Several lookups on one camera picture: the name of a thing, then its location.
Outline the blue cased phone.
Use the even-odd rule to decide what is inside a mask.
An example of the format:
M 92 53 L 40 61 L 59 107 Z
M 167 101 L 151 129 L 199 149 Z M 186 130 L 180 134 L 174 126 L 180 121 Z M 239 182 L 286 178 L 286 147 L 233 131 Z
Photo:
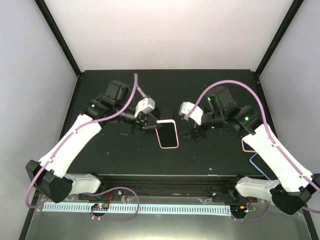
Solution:
M 254 153 L 250 159 L 249 162 L 253 167 L 258 170 L 259 173 L 261 173 L 265 178 L 268 180 L 271 179 L 270 173 L 269 173 L 269 167 L 268 165 L 262 160 L 262 158 L 257 154 Z

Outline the black phone case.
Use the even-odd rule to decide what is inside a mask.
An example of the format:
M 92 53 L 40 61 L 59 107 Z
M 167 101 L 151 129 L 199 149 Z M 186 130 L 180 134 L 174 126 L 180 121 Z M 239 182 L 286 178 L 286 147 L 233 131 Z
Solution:
M 172 108 L 160 108 L 157 114 L 158 120 L 173 120 L 174 111 Z

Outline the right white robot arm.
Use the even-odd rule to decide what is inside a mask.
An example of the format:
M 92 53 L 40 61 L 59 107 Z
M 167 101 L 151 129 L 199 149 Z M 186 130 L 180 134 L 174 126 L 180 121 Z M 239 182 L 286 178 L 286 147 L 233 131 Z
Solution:
M 228 88 L 215 87 L 206 98 L 210 109 L 191 102 L 180 105 L 179 115 L 195 122 L 193 136 L 205 136 L 211 129 L 233 132 L 276 176 L 274 180 L 237 176 L 227 189 L 228 198 L 234 202 L 243 197 L 267 200 L 288 215 L 302 209 L 320 189 L 320 175 L 311 173 L 289 153 L 252 106 L 239 107 Z

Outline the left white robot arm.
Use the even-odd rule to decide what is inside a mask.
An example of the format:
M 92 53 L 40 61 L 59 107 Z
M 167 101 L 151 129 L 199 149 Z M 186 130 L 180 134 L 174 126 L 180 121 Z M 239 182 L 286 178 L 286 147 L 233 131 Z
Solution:
M 132 87 L 111 81 L 105 92 L 86 103 L 68 132 L 46 155 L 26 164 L 30 179 L 28 190 L 35 188 L 54 203 L 78 194 L 103 199 L 108 192 L 107 186 L 94 174 L 68 174 L 70 165 L 108 123 L 129 124 L 132 133 L 160 128 L 152 113 L 154 109 L 155 101 L 139 87 L 138 75 L 134 75 Z

